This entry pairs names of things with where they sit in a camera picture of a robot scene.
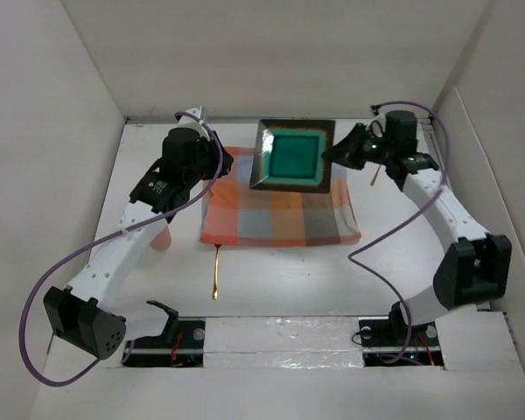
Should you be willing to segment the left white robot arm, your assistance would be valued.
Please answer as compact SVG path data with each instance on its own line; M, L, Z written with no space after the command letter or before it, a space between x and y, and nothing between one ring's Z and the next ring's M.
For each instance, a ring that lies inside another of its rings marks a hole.
M177 338L177 325L162 315L130 321L113 312L117 296L151 241L171 223L177 209L203 180L229 173L233 159L202 126L175 127L162 142L162 155L138 181L119 220L116 237L103 243L64 289L51 287L43 303L53 333L99 360L125 340L148 336L159 347Z

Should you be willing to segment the gold fork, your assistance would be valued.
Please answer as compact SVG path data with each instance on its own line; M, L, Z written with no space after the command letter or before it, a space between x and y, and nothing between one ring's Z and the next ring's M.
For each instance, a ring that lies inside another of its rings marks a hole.
M215 256L214 256L214 266L213 266L213 290L212 290L212 299L216 300L219 296L219 260L220 260L220 249L221 244L214 244Z

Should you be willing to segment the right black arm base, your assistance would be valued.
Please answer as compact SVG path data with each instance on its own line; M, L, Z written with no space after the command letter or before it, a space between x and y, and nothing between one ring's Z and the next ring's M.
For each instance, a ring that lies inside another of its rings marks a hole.
M365 367L412 367L444 365L438 329L434 321L406 325L405 310L396 303L387 316L358 319L352 342L362 349Z

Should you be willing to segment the orange blue checkered cloth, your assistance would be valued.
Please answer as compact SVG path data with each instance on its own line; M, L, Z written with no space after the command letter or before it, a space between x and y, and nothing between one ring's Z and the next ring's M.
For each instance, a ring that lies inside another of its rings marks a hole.
M300 248L353 244L361 238L347 187L347 171L332 168L328 193L249 188L252 148L229 147L232 171L202 199L199 241L238 247Z

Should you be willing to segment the gold spoon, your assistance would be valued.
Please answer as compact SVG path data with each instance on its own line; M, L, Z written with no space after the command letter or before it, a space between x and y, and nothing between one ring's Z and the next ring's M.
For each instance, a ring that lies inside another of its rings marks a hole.
M378 176L380 175L380 172L381 172L381 168L382 166L379 164L375 170L375 173L374 173L374 176L372 177L371 181L370 181L370 186L374 186L376 184L376 181L378 179Z

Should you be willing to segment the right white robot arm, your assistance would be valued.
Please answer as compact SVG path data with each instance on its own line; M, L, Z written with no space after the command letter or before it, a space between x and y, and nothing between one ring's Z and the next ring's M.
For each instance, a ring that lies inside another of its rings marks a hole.
M405 345L429 324L465 305L502 298L507 289L511 241L491 234L463 207L443 180L437 162L418 149L417 118L410 111L389 111L364 125L356 124L323 159L349 169L384 166L399 190L433 229L444 258L432 283L392 306L387 334Z

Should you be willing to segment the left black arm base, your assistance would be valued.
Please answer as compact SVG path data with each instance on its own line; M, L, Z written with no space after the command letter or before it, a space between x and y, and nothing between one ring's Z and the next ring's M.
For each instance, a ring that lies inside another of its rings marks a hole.
M181 318L170 306L148 300L149 310L132 319L121 363L126 368L202 368L204 318Z

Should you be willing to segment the green square plate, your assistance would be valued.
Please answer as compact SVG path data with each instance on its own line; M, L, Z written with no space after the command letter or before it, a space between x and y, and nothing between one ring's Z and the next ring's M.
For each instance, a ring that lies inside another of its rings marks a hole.
M249 188L257 191L329 193L336 122L326 119L262 119L257 126Z

